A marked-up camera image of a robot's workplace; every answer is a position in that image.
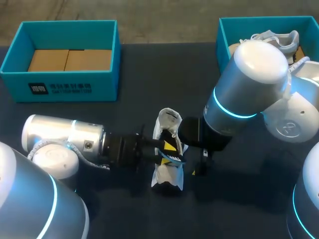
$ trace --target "concrete floor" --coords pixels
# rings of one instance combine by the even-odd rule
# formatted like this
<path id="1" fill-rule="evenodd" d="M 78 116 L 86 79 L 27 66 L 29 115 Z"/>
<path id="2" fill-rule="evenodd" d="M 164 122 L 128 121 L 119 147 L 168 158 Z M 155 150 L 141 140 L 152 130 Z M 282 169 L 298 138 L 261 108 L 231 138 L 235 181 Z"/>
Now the concrete floor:
<path id="1" fill-rule="evenodd" d="M 0 0 L 0 45 L 22 21 L 117 19 L 122 43 L 215 41 L 225 16 L 312 15 L 318 0 Z"/>

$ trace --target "shoe upper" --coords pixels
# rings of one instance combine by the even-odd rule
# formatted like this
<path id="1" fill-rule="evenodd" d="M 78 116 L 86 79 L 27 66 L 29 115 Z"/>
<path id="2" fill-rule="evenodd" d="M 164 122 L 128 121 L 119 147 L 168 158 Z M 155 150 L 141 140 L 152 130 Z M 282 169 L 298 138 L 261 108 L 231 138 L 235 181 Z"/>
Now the shoe upper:
<path id="1" fill-rule="evenodd" d="M 275 34 L 271 30 L 261 34 L 254 34 L 252 40 L 262 40 L 277 47 L 287 58 L 289 64 L 293 64 L 293 55 L 299 46 L 299 34 L 297 31 L 292 31 L 289 34 Z"/>
<path id="2" fill-rule="evenodd" d="M 162 139 L 168 141 L 173 147 L 176 147 L 180 155 L 187 150 L 188 145 L 182 145 L 178 138 L 178 127 L 182 121 L 178 112 L 164 108 L 159 112 L 156 120 L 153 139 Z M 159 154 L 159 150 L 155 148 L 155 155 Z M 166 162 L 162 165 L 155 164 L 151 186 L 168 182 L 172 186 L 177 186 L 183 190 L 183 165 L 180 163 Z"/>
<path id="3" fill-rule="evenodd" d="M 170 108 L 164 108 L 159 112 L 159 116 L 156 120 L 154 132 L 153 132 L 153 139 L 159 139 L 162 131 L 164 129 L 168 130 L 172 137 L 175 138 L 176 144 L 177 144 L 177 150 L 180 155 L 183 155 L 183 151 L 185 151 L 182 148 L 181 142 L 178 138 L 178 127 L 182 121 L 181 116 L 178 112 L 170 109 Z M 155 148 L 155 155 L 158 155 L 159 150 Z"/>

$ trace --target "black tag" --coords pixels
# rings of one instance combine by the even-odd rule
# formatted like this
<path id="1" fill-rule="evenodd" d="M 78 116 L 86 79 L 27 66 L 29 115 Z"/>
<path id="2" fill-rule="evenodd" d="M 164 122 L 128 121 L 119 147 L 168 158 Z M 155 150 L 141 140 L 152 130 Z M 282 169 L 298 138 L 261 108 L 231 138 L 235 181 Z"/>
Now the black tag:
<path id="1" fill-rule="evenodd" d="M 31 89 L 32 94 L 34 94 L 34 95 L 48 95 L 49 94 L 44 83 L 29 83 L 28 85 Z"/>

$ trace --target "cardboard box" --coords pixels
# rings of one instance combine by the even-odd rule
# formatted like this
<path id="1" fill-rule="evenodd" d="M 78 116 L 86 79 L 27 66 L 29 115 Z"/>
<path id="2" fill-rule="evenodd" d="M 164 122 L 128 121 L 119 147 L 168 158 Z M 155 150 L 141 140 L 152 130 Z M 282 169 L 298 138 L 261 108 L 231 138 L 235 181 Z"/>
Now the cardboard box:
<path id="1" fill-rule="evenodd" d="M 35 50 L 28 71 L 64 71 L 69 50 Z"/>
<path id="2" fill-rule="evenodd" d="M 303 50 L 301 49 L 301 47 L 299 46 L 296 53 L 295 53 L 294 63 L 298 62 L 303 57 L 305 57 L 305 54 L 304 54 Z"/>
<path id="3" fill-rule="evenodd" d="M 110 50 L 108 70 L 28 71 L 36 50 Z M 22 22 L 0 68 L 16 102 L 115 101 L 121 44 L 115 20 Z"/>
<path id="4" fill-rule="evenodd" d="M 111 50 L 70 50 L 65 71 L 108 71 Z"/>
<path id="5" fill-rule="evenodd" d="M 312 16 L 226 17 L 219 19 L 216 39 L 220 73 L 224 71 L 231 57 L 228 46 L 267 30 L 278 34 L 296 30 L 304 54 L 312 61 L 319 61 L 319 26 Z"/>

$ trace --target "blue storage box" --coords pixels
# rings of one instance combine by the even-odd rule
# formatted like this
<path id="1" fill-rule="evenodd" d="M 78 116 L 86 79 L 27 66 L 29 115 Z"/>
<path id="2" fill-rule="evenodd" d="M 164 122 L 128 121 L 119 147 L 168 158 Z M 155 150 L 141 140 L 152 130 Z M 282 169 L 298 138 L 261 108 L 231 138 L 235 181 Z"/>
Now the blue storage box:
<path id="1" fill-rule="evenodd" d="M 219 19 L 216 54 L 222 73 L 231 57 L 228 47 L 255 33 L 271 30 L 284 34 L 296 30 L 300 46 L 312 61 L 319 61 L 319 27 L 312 16 L 226 17 Z"/>
<path id="2" fill-rule="evenodd" d="M 110 70 L 28 72 L 38 49 L 112 50 Z M 0 75 L 16 102 L 115 101 L 120 56 L 115 20 L 22 22 Z"/>

